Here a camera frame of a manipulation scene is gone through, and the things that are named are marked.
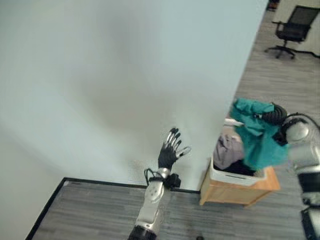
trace black baseboard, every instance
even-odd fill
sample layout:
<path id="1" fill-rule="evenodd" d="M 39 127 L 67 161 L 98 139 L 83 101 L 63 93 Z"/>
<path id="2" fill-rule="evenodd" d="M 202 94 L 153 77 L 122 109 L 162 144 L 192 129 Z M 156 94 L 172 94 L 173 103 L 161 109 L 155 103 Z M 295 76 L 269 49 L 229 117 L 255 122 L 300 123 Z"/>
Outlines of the black baseboard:
<path id="1" fill-rule="evenodd" d="M 51 204 L 54 202 L 56 196 L 58 195 L 59 191 L 61 190 L 61 188 L 63 187 L 64 183 L 66 181 L 66 178 L 64 177 L 62 179 L 62 181 L 59 183 L 59 185 L 56 187 L 56 189 L 54 190 L 53 194 L 51 195 L 51 197 L 49 198 L 48 202 L 44 205 L 43 210 L 41 211 L 40 215 L 38 216 L 38 218 L 36 219 L 33 227 L 31 228 L 31 231 L 29 232 L 29 234 L 26 236 L 25 240 L 32 240 L 32 238 L 34 237 L 34 235 L 36 234 L 36 231 L 38 230 L 42 220 L 44 219 L 44 217 L 46 216 Z"/>
<path id="2" fill-rule="evenodd" d="M 108 182 L 108 181 L 97 181 L 97 180 L 88 180 L 88 179 L 79 179 L 79 178 L 72 178 L 72 177 L 64 177 L 62 181 L 59 183 L 59 185 L 54 190 L 53 194 L 49 198 L 48 202 L 45 204 L 43 210 L 41 211 L 40 215 L 36 219 L 33 227 L 31 228 L 31 231 L 25 238 L 25 240 L 32 240 L 34 235 L 36 234 L 42 220 L 46 216 L 50 206 L 54 202 L 56 196 L 58 195 L 61 188 L 64 186 L 65 182 L 74 182 L 74 183 L 88 183 L 88 184 L 101 184 L 101 185 L 109 185 L 109 186 L 118 186 L 118 187 L 125 187 L 125 188 L 138 188 L 138 189 L 146 189 L 146 185 L 137 185 L 137 184 L 124 184 L 124 183 L 116 183 L 116 182 Z M 188 193 L 188 194 L 200 194 L 200 191 L 196 190 L 187 190 L 187 189 L 180 189 L 175 188 L 172 190 L 173 192 L 179 192 L 179 193 Z"/>

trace chair base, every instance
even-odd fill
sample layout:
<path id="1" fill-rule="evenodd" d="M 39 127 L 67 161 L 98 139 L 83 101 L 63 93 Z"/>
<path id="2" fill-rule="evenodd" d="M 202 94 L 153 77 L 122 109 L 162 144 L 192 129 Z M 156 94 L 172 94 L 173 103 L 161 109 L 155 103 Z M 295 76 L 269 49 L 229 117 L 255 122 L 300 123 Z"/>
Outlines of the chair base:
<path id="1" fill-rule="evenodd" d="M 274 47 L 267 48 L 266 50 L 264 50 L 264 52 L 267 53 L 269 50 L 280 50 L 280 52 L 275 56 L 276 59 L 280 58 L 280 56 L 283 52 L 290 54 L 291 59 L 294 59 L 296 57 L 296 55 L 291 51 L 291 49 L 287 48 L 286 46 L 276 45 Z"/>

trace cable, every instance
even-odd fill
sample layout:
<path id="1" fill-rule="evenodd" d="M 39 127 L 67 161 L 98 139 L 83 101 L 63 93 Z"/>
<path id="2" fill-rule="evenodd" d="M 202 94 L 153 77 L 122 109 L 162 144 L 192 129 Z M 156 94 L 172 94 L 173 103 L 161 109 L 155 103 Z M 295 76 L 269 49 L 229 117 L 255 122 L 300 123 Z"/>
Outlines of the cable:
<path id="1" fill-rule="evenodd" d="M 160 178 L 163 179 L 163 176 L 157 172 L 157 171 L 153 171 L 151 168 L 147 168 L 143 171 L 143 174 L 144 174 L 144 178 L 145 178 L 145 181 L 146 181 L 146 185 L 149 186 L 149 177 L 148 177 L 148 172 L 150 172 L 152 174 L 152 176 L 155 178 L 155 174 L 157 174 Z"/>
<path id="2" fill-rule="evenodd" d="M 286 119 L 293 117 L 293 116 L 304 116 L 305 118 L 309 119 L 318 128 L 318 130 L 320 132 L 320 126 L 317 124 L 317 122 L 312 117 L 310 117 L 309 115 L 304 114 L 304 113 L 296 112 L 296 113 L 289 114 L 288 116 L 286 116 L 286 118 L 283 121 L 285 121 Z"/>

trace clothing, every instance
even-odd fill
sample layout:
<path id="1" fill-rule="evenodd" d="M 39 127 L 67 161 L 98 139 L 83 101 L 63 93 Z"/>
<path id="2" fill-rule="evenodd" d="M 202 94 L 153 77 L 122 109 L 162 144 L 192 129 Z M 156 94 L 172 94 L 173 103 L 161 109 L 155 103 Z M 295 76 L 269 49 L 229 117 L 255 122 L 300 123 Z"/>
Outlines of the clothing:
<path id="1" fill-rule="evenodd" d="M 223 170 L 243 158 L 244 149 L 241 142 L 228 134 L 219 137 L 213 152 L 214 165 Z"/>
<path id="2" fill-rule="evenodd" d="M 264 114 L 274 110 L 271 103 L 263 103 L 245 98 L 238 98 L 233 104 L 230 116 L 244 126 L 236 127 L 244 148 L 243 163 L 252 170 L 279 165 L 287 160 L 288 145 L 280 146 L 272 136 L 279 126 L 270 125 L 255 114 Z"/>
<path id="3" fill-rule="evenodd" d="M 244 160 L 238 160 L 234 163 L 232 163 L 229 167 L 225 169 L 221 169 L 216 164 L 213 165 L 214 169 L 217 169 L 219 171 L 224 171 L 232 174 L 241 174 L 241 175 L 247 175 L 247 176 L 254 176 L 255 172 L 254 170 L 251 170 L 250 167 L 244 164 Z"/>

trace gray cloth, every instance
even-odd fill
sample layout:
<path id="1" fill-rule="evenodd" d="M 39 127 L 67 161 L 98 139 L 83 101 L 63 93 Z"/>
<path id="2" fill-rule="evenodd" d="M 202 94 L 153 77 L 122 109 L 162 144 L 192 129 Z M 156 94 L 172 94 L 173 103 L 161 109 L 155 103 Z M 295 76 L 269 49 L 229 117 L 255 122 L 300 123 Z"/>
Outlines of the gray cloth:
<path id="1" fill-rule="evenodd" d="M 213 152 L 213 163 L 219 169 L 226 169 L 231 164 L 245 157 L 242 143 L 230 135 L 221 135 Z"/>

